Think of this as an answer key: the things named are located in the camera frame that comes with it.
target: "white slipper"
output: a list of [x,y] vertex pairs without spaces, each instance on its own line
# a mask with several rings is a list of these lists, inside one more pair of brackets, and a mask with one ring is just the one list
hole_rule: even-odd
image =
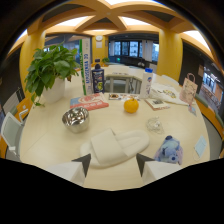
[[149,136],[145,131],[135,130],[114,135],[111,129],[107,129],[81,145],[80,156],[90,153],[90,166],[108,167],[130,159],[148,145]]

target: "orange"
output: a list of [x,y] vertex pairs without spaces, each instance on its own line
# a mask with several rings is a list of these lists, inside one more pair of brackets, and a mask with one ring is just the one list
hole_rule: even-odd
[[138,107],[139,107],[138,101],[134,98],[130,100],[126,100],[124,102],[124,109],[128,113],[135,113],[138,110]]

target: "metal bowl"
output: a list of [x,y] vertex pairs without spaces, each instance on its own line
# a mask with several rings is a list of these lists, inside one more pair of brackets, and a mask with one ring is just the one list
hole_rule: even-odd
[[62,116],[62,122],[70,131],[82,132],[89,125],[89,112],[84,107],[72,108]]

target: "yellow pillar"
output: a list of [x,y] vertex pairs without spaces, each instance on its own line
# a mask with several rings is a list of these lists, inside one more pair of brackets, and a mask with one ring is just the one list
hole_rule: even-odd
[[180,35],[171,30],[160,30],[157,74],[179,81],[182,58],[183,42]]
[[32,33],[29,35],[25,42],[23,43],[23,46],[21,47],[21,52],[20,52],[20,59],[19,59],[19,70],[20,70],[20,80],[22,83],[22,88],[25,94],[25,97],[30,99],[31,101],[31,96],[32,94],[27,90],[25,92],[25,86],[26,83],[24,83],[24,80],[28,74],[27,69],[29,68],[32,60],[33,60],[33,55],[35,53],[36,48],[43,48],[45,44],[45,31],[40,29],[37,30],[35,33]]
[[100,62],[102,62],[102,59],[104,57],[108,57],[108,36],[103,36],[102,41],[102,47],[97,48],[97,40],[96,36],[92,37],[92,58],[93,58],[93,63],[95,63],[95,59],[100,59]]

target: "bottle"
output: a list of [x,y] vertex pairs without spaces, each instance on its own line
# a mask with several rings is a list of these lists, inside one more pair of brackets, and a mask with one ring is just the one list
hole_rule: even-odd
[[139,98],[146,99],[149,98],[151,84],[152,84],[152,77],[153,77],[153,69],[145,68],[145,72],[143,73],[142,77],[142,85],[140,89]]
[[93,91],[94,93],[104,93],[104,69],[99,64],[92,70]]

